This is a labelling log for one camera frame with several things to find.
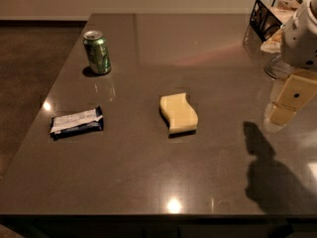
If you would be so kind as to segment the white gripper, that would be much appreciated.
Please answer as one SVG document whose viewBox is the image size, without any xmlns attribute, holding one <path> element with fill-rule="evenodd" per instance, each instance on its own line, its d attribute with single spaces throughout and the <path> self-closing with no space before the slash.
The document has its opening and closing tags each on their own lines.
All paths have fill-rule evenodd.
<svg viewBox="0 0 317 238">
<path fill-rule="evenodd" d="M 304 0 L 286 22 L 281 56 L 295 67 L 317 68 L 317 0 Z M 285 126 L 317 94 L 317 73 L 300 69 L 277 80 L 267 106 L 267 121 Z"/>
</svg>

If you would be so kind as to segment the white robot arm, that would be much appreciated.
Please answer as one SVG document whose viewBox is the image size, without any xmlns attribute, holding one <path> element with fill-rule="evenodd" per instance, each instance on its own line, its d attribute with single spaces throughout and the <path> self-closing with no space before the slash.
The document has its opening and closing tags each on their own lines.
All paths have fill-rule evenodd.
<svg viewBox="0 0 317 238">
<path fill-rule="evenodd" d="M 264 71 L 275 79 L 264 121 L 284 127 L 317 93 L 317 0 L 304 0 L 282 27 L 280 55 Z"/>
</svg>

